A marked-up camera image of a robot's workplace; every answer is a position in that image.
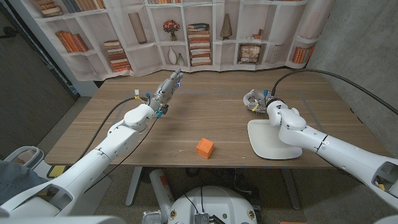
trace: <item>black cable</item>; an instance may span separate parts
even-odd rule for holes
[[[343,80],[344,82],[354,86],[355,88],[361,90],[362,92],[366,93],[367,95],[369,95],[371,98],[375,99],[377,102],[381,103],[383,106],[385,106],[386,108],[388,108],[389,110],[391,110],[393,113],[395,113],[396,115],[398,115],[398,110],[395,109],[394,107],[392,107],[390,104],[386,103],[384,100],[380,99],[379,97],[377,97],[375,94],[371,93],[370,91],[367,91],[365,88],[361,87],[360,85],[356,84],[355,82],[352,82],[351,80],[348,80],[340,75],[331,73],[331,72],[326,72],[326,71],[322,71],[322,70],[316,70],[316,69],[309,69],[309,68],[303,68],[303,69],[299,69],[299,70],[295,70],[293,72],[290,72],[286,75],[284,75],[283,77],[281,77],[280,79],[278,79],[278,81],[276,81],[272,92],[271,92],[271,96],[275,96],[275,92],[276,92],[276,86],[280,83],[280,81],[282,81],[284,78],[293,75],[295,73],[298,72],[318,72],[318,73],[322,73],[325,75],[330,75],[332,77],[338,78],[340,80]]]
[[[198,212],[198,209],[197,209],[197,207],[195,206],[195,204],[191,201],[191,200],[189,200],[191,203],[192,203],[192,205],[195,207],[195,210],[197,211],[197,214],[199,214],[199,212]]]
[[[201,192],[202,186],[200,186],[200,199],[201,199],[201,212],[205,213],[205,209],[203,208],[203,194]]]
[[[94,139],[97,137],[98,133],[100,132],[101,128],[104,126],[106,120],[108,120],[108,118],[111,116],[111,114],[113,113],[114,110],[116,110],[117,107],[119,107],[120,105],[122,105],[123,103],[130,101],[130,100],[134,100],[135,98],[128,98],[123,100],[122,102],[118,103],[116,106],[114,106],[112,108],[112,110],[108,113],[108,115],[105,117],[104,121],[101,123],[101,125],[99,126],[99,128],[97,129],[97,132],[95,132],[93,138],[91,139],[90,143],[88,143],[88,146],[86,147],[86,149],[84,150],[84,152],[80,155],[79,159],[77,161],[79,161],[81,158],[83,158],[83,156],[85,156],[87,150],[90,148],[91,144],[94,142]]]
[[[91,187],[89,187],[85,193],[93,188],[96,184],[98,184],[101,180],[103,180],[107,175],[109,175],[110,173],[112,173],[112,171],[114,171],[116,168],[118,168],[120,166],[120,164],[122,164],[129,156],[131,156],[131,154],[138,148],[139,145],[141,145],[141,143],[144,141],[144,139],[148,136],[149,132],[152,130],[152,128],[154,127],[155,123],[157,121],[157,118],[155,119],[154,123],[152,124],[152,126],[149,128],[147,134],[142,138],[141,142],[138,143],[138,145],[130,152],[130,154],[128,154],[126,156],[126,158],[124,158],[118,165],[116,165],[116,167],[114,167],[110,172],[108,172],[107,174],[105,174],[105,176],[103,176],[99,181],[97,181],[95,184],[93,184]]]

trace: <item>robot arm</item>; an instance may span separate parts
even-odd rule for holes
[[[166,114],[171,97],[180,86],[180,69],[159,85],[146,105],[127,112],[113,125],[107,137],[65,173],[44,184],[26,190],[1,205],[0,213],[10,217],[61,217],[68,215],[77,199],[119,155],[137,145],[139,136],[147,131],[146,121],[156,114]],[[51,190],[56,194],[48,201],[39,193]]]
[[[299,112],[280,99],[268,97],[267,114],[273,126],[280,126],[279,139],[308,149],[335,167],[355,176],[388,204],[398,209],[398,159],[380,156],[317,131]]]

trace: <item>table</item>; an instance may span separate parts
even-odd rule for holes
[[[252,89],[272,89],[276,80],[289,71],[280,69],[185,74],[181,87],[169,102],[167,114],[156,121],[145,141],[123,165],[331,168],[329,163],[306,150],[299,158],[273,161],[257,156],[251,147],[247,131],[248,122],[252,119],[267,119],[267,115],[256,114],[246,109],[243,96]],[[146,92],[153,93],[170,75],[170,71],[160,71],[144,77],[106,80],[47,154],[46,163],[68,166],[74,164],[114,105],[133,97],[135,89],[140,89],[141,96]],[[297,73],[283,80],[276,93],[289,108],[297,108],[307,124],[313,128],[370,152],[389,156],[380,142],[321,75],[312,72]],[[127,111],[140,103],[139,100],[132,100],[115,110],[99,132],[91,149],[101,142],[112,124],[121,120]],[[209,159],[196,154],[196,146],[201,138],[209,139],[215,144]],[[123,158],[124,156],[120,156],[112,164],[120,163]]]

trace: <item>orange cube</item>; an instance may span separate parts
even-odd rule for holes
[[[211,152],[213,152],[214,143],[202,138],[197,146],[197,154],[203,156],[208,159],[210,157]]]

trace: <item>wall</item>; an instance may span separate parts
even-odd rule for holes
[[[398,1],[337,0],[307,68],[337,73],[398,108]],[[398,157],[398,116],[354,87],[325,77]]]

